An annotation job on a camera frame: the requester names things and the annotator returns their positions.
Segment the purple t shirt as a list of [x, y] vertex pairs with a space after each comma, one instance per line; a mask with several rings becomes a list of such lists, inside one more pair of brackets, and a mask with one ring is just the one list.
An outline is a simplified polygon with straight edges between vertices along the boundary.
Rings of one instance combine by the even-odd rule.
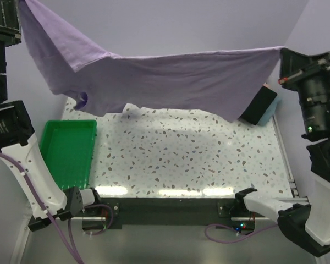
[[199, 109], [228, 122], [248, 108], [279, 61], [280, 47], [155, 57], [106, 51], [38, 1], [19, 1], [24, 41], [55, 95], [95, 116], [128, 103]]

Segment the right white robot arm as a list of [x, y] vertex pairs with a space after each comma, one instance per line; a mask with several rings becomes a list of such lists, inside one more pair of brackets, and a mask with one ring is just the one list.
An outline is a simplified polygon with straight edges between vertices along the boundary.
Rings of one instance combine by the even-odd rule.
[[299, 96], [314, 191], [301, 205], [248, 188], [235, 195], [234, 210], [240, 216], [256, 212], [269, 218], [288, 240], [321, 257], [330, 252], [330, 52], [308, 56], [282, 49], [279, 84]]

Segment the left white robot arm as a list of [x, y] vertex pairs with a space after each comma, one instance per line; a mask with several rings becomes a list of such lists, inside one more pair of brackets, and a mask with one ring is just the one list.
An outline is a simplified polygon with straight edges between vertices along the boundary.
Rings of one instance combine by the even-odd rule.
[[0, 1], [0, 159], [10, 168], [31, 209], [28, 227], [37, 231], [70, 220], [85, 210], [96, 216], [103, 202], [94, 188], [73, 186], [61, 190], [53, 180], [39, 149], [31, 119], [23, 101], [8, 101], [6, 47], [21, 43], [16, 1]]

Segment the black folded t shirt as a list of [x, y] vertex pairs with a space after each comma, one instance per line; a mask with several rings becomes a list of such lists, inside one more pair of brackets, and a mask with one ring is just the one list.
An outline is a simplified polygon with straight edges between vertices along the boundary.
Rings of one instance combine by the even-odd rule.
[[278, 94], [276, 92], [263, 85], [250, 102], [247, 109], [240, 116], [240, 119], [252, 125], [258, 125], [277, 96]]

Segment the light blue folded t shirt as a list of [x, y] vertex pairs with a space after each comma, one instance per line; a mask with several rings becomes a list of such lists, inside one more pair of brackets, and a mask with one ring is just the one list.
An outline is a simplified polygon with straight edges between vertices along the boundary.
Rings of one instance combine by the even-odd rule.
[[268, 106], [268, 108], [265, 110], [264, 114], [262, 115], [262, 117], [260, 118], [260, 120], [258, 121], [257, 125], [259, 126], [265, 126], [270, 119], [273, 117], [276, 108], [278, 106], [278, 104], [280, 103], [281, 98], [279, 96], [277, 96], [272, 103]]

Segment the green plastic tray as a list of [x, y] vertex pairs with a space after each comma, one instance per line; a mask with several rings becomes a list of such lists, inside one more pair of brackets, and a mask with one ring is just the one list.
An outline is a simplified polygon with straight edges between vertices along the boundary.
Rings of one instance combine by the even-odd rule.
[[97, 122], [50, 120], [40, 141], [42, 157], [61, 190], [88, 187]]

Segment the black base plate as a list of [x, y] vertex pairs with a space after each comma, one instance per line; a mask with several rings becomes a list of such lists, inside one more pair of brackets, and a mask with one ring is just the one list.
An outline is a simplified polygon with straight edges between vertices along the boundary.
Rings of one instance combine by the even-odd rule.
[[239, 226], [245, 222], [249, 230], [261, 217], [257, 213], [239, 210], [234, 198], [102, 198], [101, 203], [112, 208], [90, 208], [80, 212], [82, 227], [100, 230], [103, 223], [112, 222], [112, 229], [125, 225], [207, 226], [224, 224]]

